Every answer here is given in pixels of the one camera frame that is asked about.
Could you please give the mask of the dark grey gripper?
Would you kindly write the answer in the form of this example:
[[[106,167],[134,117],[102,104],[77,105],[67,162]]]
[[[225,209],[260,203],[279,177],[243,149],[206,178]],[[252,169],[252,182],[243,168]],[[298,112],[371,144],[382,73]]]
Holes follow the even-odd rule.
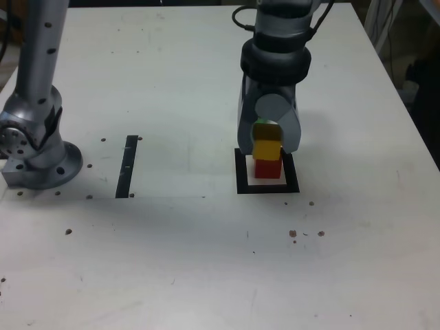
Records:
[[[284,152],[298,150],[301,127],[295,85],[268,85],[244,74],[238,110],[237,143],[242,154],[252,153],[252,127],[258,117],[280,127]]]

